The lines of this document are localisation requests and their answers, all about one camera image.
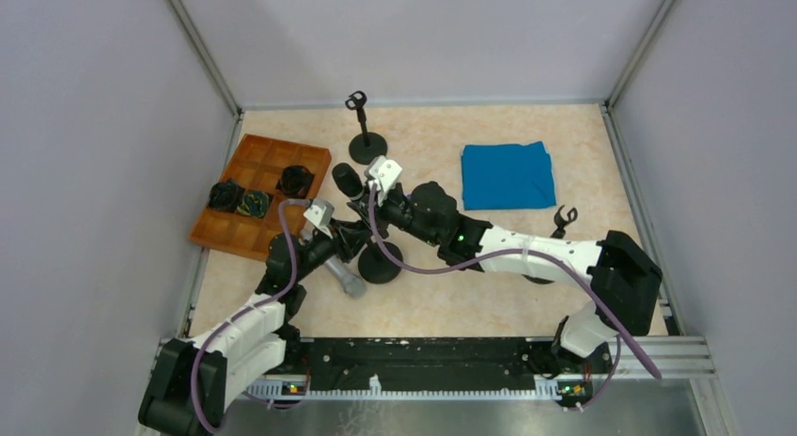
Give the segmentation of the brown wooden compartment tray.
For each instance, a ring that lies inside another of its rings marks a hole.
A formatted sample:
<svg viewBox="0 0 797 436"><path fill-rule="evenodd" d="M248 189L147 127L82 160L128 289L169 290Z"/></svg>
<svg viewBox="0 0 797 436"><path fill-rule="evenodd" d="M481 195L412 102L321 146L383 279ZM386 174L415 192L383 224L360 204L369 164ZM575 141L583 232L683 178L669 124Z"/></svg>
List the brown wooden compartment tray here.
<svg viewBox="0 0 797 436"><path fill-rule="evenodd" d="M283 170L302 166L313 175L305 196L315 197L324 181L332 156L327 148L246 134L236 147L220 180L234 180L246 191L268 196L261 217L242 214L236 208L217 210L206 206L196 219L189 239L193 243L258 261L266 259L270 240L282 232L278 206L286 196L278 189Z"/></svg>

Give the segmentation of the black bundle upper tray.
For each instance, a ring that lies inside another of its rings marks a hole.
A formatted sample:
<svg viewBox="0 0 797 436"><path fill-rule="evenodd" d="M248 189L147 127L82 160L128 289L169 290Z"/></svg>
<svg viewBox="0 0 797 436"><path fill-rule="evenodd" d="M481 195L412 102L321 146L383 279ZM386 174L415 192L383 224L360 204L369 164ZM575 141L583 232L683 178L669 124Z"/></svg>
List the black bundle upper tray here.
<svg viewBox="0 0 797 436"><path fill-rule="evenodd" d="M289 198L304 199L314 181L315 175L304 165L295 164L283 169L276 189Z"/></svg>

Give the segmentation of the blue folded cloth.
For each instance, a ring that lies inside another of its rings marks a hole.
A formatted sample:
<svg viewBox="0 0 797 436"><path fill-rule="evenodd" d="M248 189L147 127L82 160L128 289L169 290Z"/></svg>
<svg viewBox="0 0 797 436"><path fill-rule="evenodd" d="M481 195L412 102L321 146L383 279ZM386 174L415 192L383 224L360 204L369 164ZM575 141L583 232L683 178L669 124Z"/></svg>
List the blue folded cloth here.
<svg viewBox="0 0 797 436"><path fill-rule="evenodd" d="M543 210L557 204L551 155L527 145L467 145L461 154L466 210Z"/></svg>

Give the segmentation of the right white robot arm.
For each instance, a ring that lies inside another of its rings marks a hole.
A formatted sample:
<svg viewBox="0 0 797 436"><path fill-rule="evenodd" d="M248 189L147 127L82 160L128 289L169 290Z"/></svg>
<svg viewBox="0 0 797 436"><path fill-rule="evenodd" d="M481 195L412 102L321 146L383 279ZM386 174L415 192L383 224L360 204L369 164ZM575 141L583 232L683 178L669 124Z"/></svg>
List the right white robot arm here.
<svg viewBox="0 0 797 436"><path fill-rule="evenodd" d="M444 266L424 269L387 254L389 262L432 275L474 270L515 273L545 283L569 284L590 300L563 320L558 346L586 358L602 343L619 337L643 363L649 361L635 339L649 334L660 286L661 268L627 233L610 230L597 241L571 241L523 234L473 219L458 211L454 199L435 182L421 186L421 199L397 190L364 190L352 199L354 210L372 231L379 251L389 226L436 248Z"/></svg>

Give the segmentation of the black mic stand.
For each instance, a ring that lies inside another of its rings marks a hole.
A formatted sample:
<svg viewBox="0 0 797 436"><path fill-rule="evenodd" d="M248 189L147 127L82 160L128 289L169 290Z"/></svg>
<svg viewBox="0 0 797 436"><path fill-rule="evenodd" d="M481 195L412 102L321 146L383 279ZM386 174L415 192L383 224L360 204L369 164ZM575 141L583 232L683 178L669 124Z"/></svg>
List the black mic stand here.
<svg viewBox="0 0 797 436"><path fill-rule="evenodd" d="M375 285L387 284L395 280L402 269L392 262L373 240L372 236L363 236L363 248L357 260L359 275L367 283Z"/></svg>
<svg viewBox="0 0 797 436"><path fill-rule="evenodd" d="M578 210L575 207L571 207L565 214L563 214L563 209L565 209L565 206L561 205L557 209L557 211L556 211L556 213L554 215L554 223L555 223L556 229L551 234L551 238L552 239L563 240L564 237L566 236L566 233L567 233L567 231L566 231L567 226L571 225L573 222L575 222L578 219ZM531 283L537 284L537 285L550 285L550 284L552 284L552 281L545 280L545 279L542 279L542 278L531 277L531 276L528 276L528 275L525 275L524 278L526 280L530 281Z"/></svg>
<svg viewBox="0 0 797 436"><path fill-rule="evenodd" d="M367 95L361 90L354 91L345 101L346 108L356 113L361 129L361 133L355 135L349 144L349 154L353 161L363 165L385 156L388 150L384 137L367 127L366 103Z"/></svg>

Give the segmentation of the silver grey microphone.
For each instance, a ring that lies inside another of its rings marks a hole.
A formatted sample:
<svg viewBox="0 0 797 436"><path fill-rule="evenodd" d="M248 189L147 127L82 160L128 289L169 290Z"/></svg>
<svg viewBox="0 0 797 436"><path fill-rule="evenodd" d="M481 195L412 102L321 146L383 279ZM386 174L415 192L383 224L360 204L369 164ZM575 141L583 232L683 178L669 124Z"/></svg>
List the silver grey microphone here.
<svg viewBox="0 0 797 436"><path fill-rule="evenodd" d="M365 282L355 275L339 258L336 243L323 234L313 235L310 230L301 231L303 238L303 260L301 276L305 277L323 266L351 298L361 298L367 291Z"/></svg>

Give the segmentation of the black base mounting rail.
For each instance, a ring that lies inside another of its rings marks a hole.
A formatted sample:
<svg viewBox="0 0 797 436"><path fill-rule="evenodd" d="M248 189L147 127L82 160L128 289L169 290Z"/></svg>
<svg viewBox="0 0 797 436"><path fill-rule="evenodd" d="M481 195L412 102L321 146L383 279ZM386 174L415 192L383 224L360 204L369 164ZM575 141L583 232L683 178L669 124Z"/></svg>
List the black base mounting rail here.
<svg viewBox="0 0 797 436"><path fill-rule="evenodd" d="M530 391L545 380L606 372L604 351L580 358L550 337L317 337L288 344L269 376L310 381L319 391L359 391L378 379L387 392Z"/></svg>

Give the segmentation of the green black bundle in tray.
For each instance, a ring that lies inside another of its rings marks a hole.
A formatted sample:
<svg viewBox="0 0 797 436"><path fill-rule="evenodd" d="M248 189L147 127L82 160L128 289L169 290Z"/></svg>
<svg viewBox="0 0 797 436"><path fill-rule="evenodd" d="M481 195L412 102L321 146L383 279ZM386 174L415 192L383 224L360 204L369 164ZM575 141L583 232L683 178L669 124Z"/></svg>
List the green black bundle in tray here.
<svg viewBox="0 0 797 436"><path fill-rule="evenodd" d="M262 191L246 191L243 193L235 212L241 216L262 220L268 213L273 198Z"/></svg>

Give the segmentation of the black microphone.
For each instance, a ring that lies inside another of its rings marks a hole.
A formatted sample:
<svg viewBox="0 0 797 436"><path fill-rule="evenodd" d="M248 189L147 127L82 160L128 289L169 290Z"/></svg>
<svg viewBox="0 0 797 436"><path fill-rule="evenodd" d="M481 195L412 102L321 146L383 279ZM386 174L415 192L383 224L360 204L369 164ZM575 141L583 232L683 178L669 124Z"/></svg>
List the black microphone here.
<svg viewBox="0 0 797 436"><path fill-rule="evenodd" d="M353 209L367 207L367 190L359 174L348 163L338 163L332 170L337 189L344 194Z"/></svg>

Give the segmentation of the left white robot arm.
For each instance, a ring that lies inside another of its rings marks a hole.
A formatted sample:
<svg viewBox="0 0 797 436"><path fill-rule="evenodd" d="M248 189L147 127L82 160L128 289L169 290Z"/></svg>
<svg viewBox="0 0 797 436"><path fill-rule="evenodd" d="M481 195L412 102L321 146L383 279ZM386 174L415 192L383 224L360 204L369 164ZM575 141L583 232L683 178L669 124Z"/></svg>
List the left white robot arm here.
<svg viewBox="0 0 797 436"><path fill-rule="evenodd" d="M156 357L138 411L141 425L166 435L211 435L229 405L287 356L288 321L305 297L302 279L327 260L354 257L371 237L362 222L333 221L309 241L272 238L256 292L206 333L172 338Z"/></svg>

